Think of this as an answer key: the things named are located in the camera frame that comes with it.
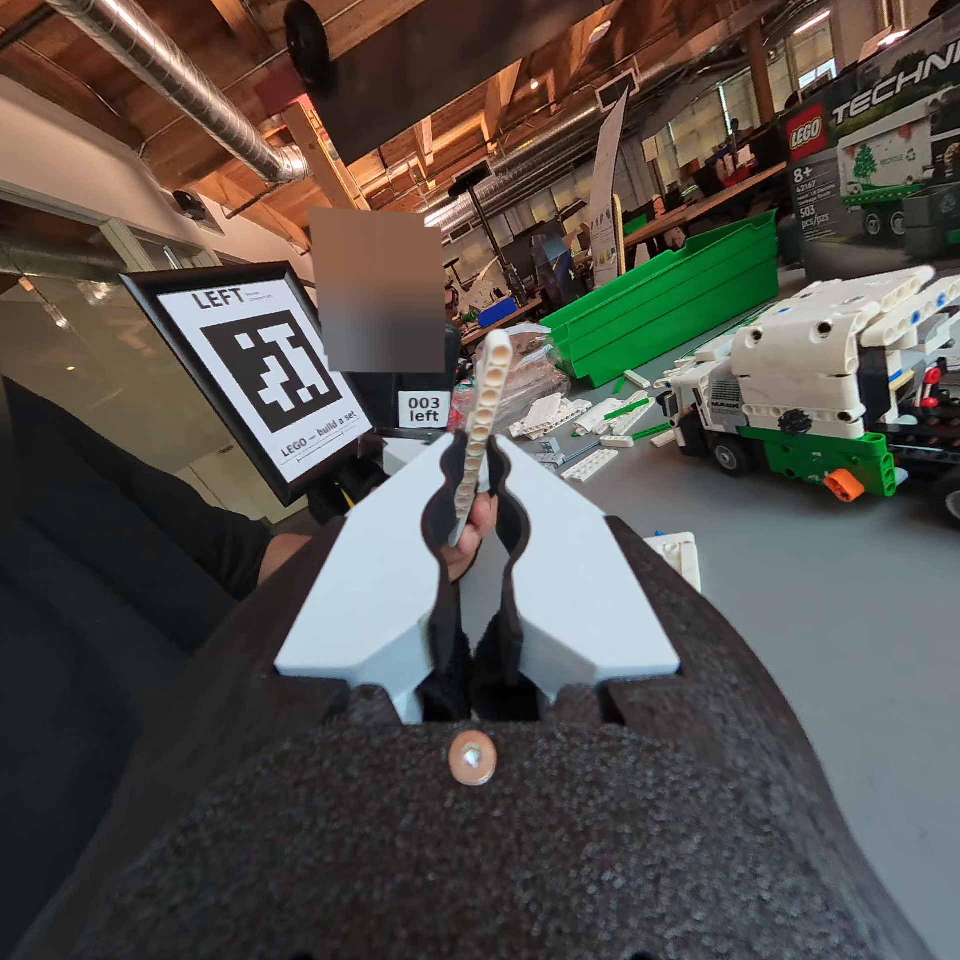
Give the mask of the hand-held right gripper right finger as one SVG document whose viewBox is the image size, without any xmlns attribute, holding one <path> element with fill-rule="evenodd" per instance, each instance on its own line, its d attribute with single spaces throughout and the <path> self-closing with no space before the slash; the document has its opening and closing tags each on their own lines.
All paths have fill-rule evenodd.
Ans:
<svg viewBox="0 0 960 960">
<path fill-rule="evenodd" d="M 538 721 L 564 689 L 675 675 L 679 654 L 626 551 L 642 538 L 507 438 L 487 462 L 507 558 L 474 654 L 474 714 Z"/>
</svg>

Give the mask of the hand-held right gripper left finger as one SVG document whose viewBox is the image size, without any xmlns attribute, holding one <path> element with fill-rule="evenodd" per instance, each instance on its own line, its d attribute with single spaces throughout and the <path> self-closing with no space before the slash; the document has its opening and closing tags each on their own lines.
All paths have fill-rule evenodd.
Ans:
<svg viewBox="0 0 960 960">
<path fill-rule="evenodd" d="M 465 454 L 464 433 L 443 434 L 347 515 L 279 674 L 381 687 L 407 724 L 470 718 L 470 648 L 442 555 Z"/>
</svg>

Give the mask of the long white lego beam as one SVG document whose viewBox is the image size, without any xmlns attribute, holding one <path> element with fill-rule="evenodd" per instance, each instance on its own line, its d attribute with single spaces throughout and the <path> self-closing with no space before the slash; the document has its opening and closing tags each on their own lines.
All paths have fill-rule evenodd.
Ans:
<svg viewBox="0 0 960 960">
<path fill-rule="evenodd" d="M 509 335 L 502 329 L 487 334 L 484 355 L 476 367 L 474 402 L 466 419 L 462 480 L 454 495 L 457 524 L 448 545 L 457 546 L 474 505 L 488 442 L 494 432 L 499 404 L 513 360 Z"/>
</svg>

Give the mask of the person's left forearm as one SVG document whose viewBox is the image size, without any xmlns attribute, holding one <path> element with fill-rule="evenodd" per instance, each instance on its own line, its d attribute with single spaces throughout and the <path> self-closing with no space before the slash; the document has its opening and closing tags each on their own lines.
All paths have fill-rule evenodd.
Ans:
<svg viewBox="0 0 960 960">
<path fill-rule="evenodd" d="M 211 506 L 16 381 L 2 388 L 20 518 L 182 653 L 310 543 Z"/>
</svg>

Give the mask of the white lego panel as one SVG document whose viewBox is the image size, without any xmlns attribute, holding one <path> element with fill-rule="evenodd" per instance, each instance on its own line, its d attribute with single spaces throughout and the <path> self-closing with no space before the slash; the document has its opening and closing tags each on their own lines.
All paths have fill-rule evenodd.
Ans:
<svg viewBox="0 0 960 960">
<path fill-rule="evenodd" d="M 695 591 L 702 593 L 699 555 L 694 534 L 690 532 L 675 534 L 657 532 L 653 536 L 645 537 L 644 543 L 650 546 L 654 553 L 688 582 Z"/>
</svg>

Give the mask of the group of white lego parts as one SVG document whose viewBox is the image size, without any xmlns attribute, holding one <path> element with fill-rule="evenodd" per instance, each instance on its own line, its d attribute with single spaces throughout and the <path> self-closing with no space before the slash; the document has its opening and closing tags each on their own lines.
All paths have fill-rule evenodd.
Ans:
<svg viewBox="0 0 960 960">
<path fill-rule="evenodd" d="M 636 441 L 663 437 L 668 425 L 644 429 L 638 422 L 653 408 L 653 384 L 627 370 L 612 395 L 594 403 L 550 394 L 509 428 L 510 437 L 537 441 L 531 455 L 562 479 L 585 483 Z"/>
</svg>

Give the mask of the white and green lego truck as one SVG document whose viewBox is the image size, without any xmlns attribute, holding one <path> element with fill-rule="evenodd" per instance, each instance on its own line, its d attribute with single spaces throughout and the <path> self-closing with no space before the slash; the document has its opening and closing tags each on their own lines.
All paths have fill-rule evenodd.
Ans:
<svg viewBox="0 0 960 960">
<path fill-rule="evenodd" d="M 958 275 L 815 281 L 656 383 L 680 454 L 850 503 L 917 483 L 959 521 Z"/>
</svg>

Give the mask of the dark lego set box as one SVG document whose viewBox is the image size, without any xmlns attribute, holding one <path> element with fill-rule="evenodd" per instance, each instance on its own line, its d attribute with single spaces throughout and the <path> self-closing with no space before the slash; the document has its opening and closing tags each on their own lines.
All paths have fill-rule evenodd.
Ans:
<svg viewBox="0 0 960 960">
<path fill-rule="evenodd" d="M 784 137 L 803 242 L 958 261 L 958 39 L 846 70 L 787 114 Z"/>
</svg>

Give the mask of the clear plastic bag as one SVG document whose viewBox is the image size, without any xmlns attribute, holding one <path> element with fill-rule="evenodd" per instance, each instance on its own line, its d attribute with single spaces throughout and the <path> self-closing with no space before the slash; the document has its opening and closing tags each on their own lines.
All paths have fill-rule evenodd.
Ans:
<svg viewBox="0 0 960 960">
<path fill-rule="evenodd" d="M 569 394 L 570 378 L 558 365 L 560 357 L 549 334 L 540 324 L 521 322 L 493 330 L 474 344 L 471 360 L 478 367 L 492 338 L 510 340 L 510 370 L 494 420 L 495 432 L 503 433 L 522 420 L 536 401 L 554 394 L 562 398 Z"/>
</svg>

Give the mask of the green plastic bin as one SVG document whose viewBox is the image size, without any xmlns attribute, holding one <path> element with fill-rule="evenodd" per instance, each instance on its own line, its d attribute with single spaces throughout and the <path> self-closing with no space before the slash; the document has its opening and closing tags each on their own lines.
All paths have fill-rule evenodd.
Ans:
<svg viewBox="0 0 960 960">
<path fill-rule="evenodd" d="M 543 325 L 561 368 L 598 388 L 773 300 L 777 256 L 770 210 L 688 238 Z"/>
</svg>

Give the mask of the white standing banner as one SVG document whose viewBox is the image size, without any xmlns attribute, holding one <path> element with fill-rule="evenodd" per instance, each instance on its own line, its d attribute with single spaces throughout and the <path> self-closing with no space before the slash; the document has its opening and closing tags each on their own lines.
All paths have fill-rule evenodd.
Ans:
<svg viewBox="0 0 960 960">
<path fill-rule="evenodd" d="M 628 91 L 621 94 L 599 130 L 589 205 L 590 255 L 596 289 L 621 275 L 618 234 L 622 233 L 622 225 L 615 203 L 615 174 L 629 95 Z"/>
</svg>

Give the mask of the person's dark clothing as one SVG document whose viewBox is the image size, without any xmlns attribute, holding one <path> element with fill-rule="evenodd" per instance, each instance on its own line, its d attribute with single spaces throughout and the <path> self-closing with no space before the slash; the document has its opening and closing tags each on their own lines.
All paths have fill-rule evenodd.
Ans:
<svg viewBox="0 0 960 960">
<path fill-rule="evenodd" d="M 90 846 L 188 656 L 26 521 L 2 525 L 2 957 Z"/>
</svg>

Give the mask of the black hanging ceiling panel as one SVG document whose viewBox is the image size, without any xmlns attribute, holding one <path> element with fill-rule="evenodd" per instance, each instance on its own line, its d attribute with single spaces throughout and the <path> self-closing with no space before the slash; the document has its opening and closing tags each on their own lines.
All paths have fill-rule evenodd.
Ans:
<svg viewBox="0 0 960 960">
<path fill-rule="evenodd" d="M 600 10 L 594 1 L 421 2 L 350 49 L 307 2 L 284 10 L 288 52 L 346 164 L 374 151 Z"/>
</svg>

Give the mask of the silver ventilation duct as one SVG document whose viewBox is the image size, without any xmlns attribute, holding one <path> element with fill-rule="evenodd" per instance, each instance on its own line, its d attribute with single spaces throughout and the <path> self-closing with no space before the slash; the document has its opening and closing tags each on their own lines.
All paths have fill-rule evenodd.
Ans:
<svg viewBox="0 0 960 960">
<path fill-rule="evenodd" d="M 301 149 L 274 147 L 207 75 L 133 1 L 49 1 L 152 90 L 173 103 L 207 135 L 269 183 L 312 178 Z"/>
</svg>

